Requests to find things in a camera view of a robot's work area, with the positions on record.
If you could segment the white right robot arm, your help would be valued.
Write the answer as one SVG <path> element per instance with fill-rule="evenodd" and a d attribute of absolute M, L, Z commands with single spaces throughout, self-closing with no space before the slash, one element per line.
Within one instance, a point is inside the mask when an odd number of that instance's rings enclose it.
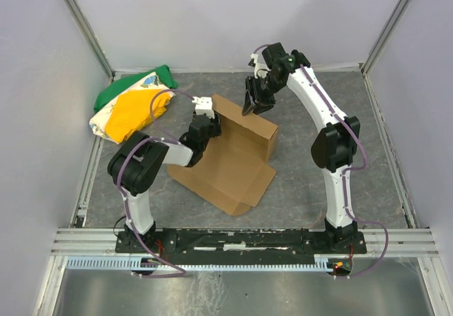
<path fill-rule="evenodd" d="M 318 135 L 311 146 L 311 157 L 321 169 L 326 186 L 326 233 L 334 242 L 357 232 L 349 209 L 350 174 L 357 152 L 360 122 L 347 116 L 328 96 L 305 56 L 287 54 L 279 44 L 262 45 L 262 54 L 253 52 L 248 63 L 253 75 L 246 78 L 243 115 L 256 115 L 272 109 L 275 94 L 288 88 L 311 116 Z"/>

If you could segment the brown cardboard box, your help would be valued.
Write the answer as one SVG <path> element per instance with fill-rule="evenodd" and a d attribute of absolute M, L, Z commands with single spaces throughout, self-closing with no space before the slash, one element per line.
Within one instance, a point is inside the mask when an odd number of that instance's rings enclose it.
<path fill-rule="evenodd" d="M 276 170 L 269 164 L 275 151 L 278 125 L 214 94 L 222 134 L 212 138 L 193 167 L 167 166 L 170 177 L 231 216 L 256 207 Z"/>

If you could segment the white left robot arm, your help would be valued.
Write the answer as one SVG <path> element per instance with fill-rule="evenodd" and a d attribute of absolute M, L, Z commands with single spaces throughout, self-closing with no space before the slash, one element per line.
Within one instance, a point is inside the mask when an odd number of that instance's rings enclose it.
<path fill-rule="evenodd" d="M 193 167 L 203 156 L 209 141 L 222 134 L 220 115 L 194 115 L 188 131 L 179 140 L 150 137 L 135 131 L 108 164 L 108 174 L 119 186 L 125 201 L 126 225 L 139 235 L 155 230 L 149 189 L 164 164 Z"/>

